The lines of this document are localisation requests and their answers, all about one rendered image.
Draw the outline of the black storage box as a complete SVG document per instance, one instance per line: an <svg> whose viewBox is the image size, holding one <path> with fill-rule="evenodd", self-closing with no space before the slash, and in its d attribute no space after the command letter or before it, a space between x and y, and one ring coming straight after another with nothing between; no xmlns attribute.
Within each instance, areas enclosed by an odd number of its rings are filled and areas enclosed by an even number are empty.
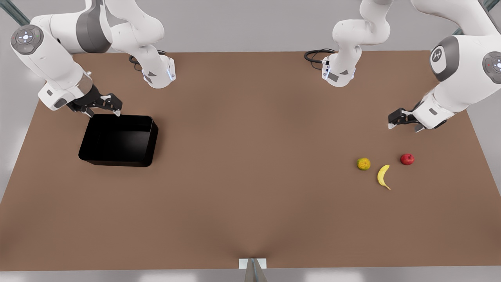
<svg viewBox="0 0 501 282"><path fill-rule="evenodd" d="M150 116L95 114L89 119L79 159L94 165L148 167L158 126Z"/></svg>

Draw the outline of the yellow banana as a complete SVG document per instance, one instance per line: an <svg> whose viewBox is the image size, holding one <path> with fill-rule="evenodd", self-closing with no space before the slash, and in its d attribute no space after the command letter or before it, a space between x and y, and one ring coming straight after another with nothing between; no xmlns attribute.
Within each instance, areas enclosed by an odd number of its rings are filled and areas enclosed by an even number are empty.
<svg viewBox="0 0 501 282"><path fill-rule="evenodd" d="M377 174L377 181L378 181L378 184L380 184L381 186L386 187L388 190L391 190L391 188L387 186L387 184L384 180L386 172L388 171L389 168L390 168L390 165L388 165L388 164L381 167L381 169L378 171L378 174Z"/></svg>

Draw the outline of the silver frame post with foot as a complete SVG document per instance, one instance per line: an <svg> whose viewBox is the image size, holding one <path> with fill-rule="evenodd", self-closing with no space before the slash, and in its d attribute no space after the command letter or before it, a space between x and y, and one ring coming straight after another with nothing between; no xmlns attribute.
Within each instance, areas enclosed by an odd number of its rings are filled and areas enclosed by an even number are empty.
<svg viewBox="0 0 501 282"><path fill-rule="evenodd" d="M240 258L239 269L245 269L244 282L268 282L263 269L267 268L265 258Z"/></svg>

